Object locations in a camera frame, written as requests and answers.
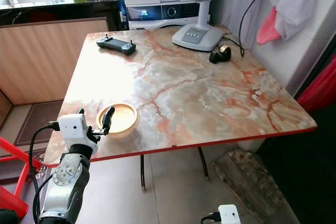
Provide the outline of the pink cloth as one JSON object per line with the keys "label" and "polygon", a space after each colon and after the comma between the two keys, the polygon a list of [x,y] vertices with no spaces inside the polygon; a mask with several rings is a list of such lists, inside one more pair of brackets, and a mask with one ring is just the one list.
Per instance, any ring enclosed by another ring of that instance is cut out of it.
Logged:
{"label": "pink cloth", "polygon": [[258,29],[256,42],[260,46],[267,42],[275,41],[283,37],[280,31],[279,25],[281,22],[281,16],[278,13],[276,7],[272,7],[269,15],[266,16],[264,22]]}

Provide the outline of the white washing machine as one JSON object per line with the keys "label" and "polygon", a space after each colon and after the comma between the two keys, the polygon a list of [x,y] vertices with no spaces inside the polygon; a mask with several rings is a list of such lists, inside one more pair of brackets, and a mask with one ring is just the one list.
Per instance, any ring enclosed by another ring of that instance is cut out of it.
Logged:
{"label": "white washing machine", "polygon": [[196,23],[199,8],[199,3],[127,5],[125,17],[130,30],[161,29]]}

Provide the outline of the black handheld controller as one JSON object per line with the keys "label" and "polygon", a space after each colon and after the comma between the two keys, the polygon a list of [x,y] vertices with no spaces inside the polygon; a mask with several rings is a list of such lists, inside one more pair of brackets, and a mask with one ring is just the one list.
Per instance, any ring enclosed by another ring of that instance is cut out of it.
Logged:
{"label": "black handheld controller", "polygon": [[121,41],[108,35],[98,39],[96,44],[100,48],[111,49],[125,55],[130,55],[136,51],[136,44],[134,44],[132,41]]}

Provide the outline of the black tape dispenser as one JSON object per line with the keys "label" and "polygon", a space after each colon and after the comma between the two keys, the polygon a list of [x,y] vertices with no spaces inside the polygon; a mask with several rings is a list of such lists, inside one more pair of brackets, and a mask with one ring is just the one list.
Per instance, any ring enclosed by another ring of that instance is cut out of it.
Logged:
{"label": "black tape dispenser", "polygon": [[213,63],[221,63],[221,62],[228,62],[231,60],[232,57],[232,49],[230,46],[223,45],[218,46],[216,49],[213,49],[211,53],[209,53],[208,60]]}

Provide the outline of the black metal table leg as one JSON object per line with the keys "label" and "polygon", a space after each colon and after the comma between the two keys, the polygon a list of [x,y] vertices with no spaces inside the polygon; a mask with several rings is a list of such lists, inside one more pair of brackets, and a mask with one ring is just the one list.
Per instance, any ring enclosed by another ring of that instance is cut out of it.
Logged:
{"label": "black metal table leg", "polygon": [[206,163],[203,149],[201,147],[198,147],[197,150],[198,150],[200,162],[201,162],[201,165],[202,165],[205,181],[209,181],[208,164]]}
{"label": "black metal table leg", "polygon": [[143,191],[146,190],[146,184],[145,184],[145,166],[144,166],[144,155],[141,155],[140,157],[140,175],[141,175],[141,189]]}

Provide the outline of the brown floor mat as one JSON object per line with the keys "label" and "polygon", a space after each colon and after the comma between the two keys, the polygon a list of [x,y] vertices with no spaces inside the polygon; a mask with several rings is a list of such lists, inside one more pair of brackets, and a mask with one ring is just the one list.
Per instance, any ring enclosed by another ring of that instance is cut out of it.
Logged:
{"label": "brown floor mat", "polygon": [[32,104],[15,139],[14,145],[17,147],[28,146],[32,135],[41,126],[47,125],[50,121],[57,120],[61,106],[62,100]]}

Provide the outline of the wooden cabinet black counter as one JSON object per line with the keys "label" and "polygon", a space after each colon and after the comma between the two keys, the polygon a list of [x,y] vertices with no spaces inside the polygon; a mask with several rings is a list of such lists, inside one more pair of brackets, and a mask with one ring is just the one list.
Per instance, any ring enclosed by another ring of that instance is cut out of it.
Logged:
{"label": "wooden cabinet black counter", "polygon": [[15,105],[62,100],[89,33],[121,29],[117,1],[0,11],[0,89]]}

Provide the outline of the round wooden bowl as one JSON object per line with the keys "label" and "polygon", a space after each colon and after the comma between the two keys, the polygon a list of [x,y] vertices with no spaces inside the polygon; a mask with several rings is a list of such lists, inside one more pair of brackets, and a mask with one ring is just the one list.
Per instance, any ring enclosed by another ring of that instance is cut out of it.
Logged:
{"label": "round wooden bowl", "polygon": [[128,137],[134,131],[139,121],[139,114],[134,106],[125,102],[109,104],[104,109],[101,109],[96,117],[98,128],[102,128],[103,116],[111,107],[115,108],[115,111],[111,116],[111,129],[107,136],[110,138]]}

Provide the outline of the brown stone slab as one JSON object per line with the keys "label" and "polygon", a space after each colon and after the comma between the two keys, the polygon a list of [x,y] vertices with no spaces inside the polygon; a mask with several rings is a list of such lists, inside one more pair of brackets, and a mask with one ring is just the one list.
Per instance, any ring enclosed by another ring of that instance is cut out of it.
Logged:
{"label": "brown stone slab", "polygon": [[260,224],[301,224],[256,154],[232,149],[214,160],[211,168]]}

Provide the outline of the red plastic chair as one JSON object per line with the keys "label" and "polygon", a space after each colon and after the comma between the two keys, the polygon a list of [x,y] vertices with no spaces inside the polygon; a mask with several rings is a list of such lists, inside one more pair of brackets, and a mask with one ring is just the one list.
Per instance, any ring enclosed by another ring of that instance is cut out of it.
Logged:
{"label": "red plastic chair", "polygon": [[0,162],[11,160],[21,160],[24,162],[24,167],[18,177],[14,192],[10,193],[5,188],[0,188],[0,209],[14,210],[19,218],[23,218],[26,216],[28,210],[28,205],[22,200],[26,180],[29,176],[29,172],[35,171],[35,167],[41,168],[41,163],[29,157],[28,154],[2,137],[0,138],[0,148],[10,154],[8,157],[1,157]]}

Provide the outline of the red fabric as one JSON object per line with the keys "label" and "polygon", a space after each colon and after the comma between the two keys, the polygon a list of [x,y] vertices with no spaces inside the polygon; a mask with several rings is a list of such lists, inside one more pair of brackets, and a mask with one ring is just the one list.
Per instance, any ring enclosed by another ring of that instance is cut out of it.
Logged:
{"label": "red fabric", "polygon": [[307,113],[336,103],[336,53],[303,91],[298,102]]}

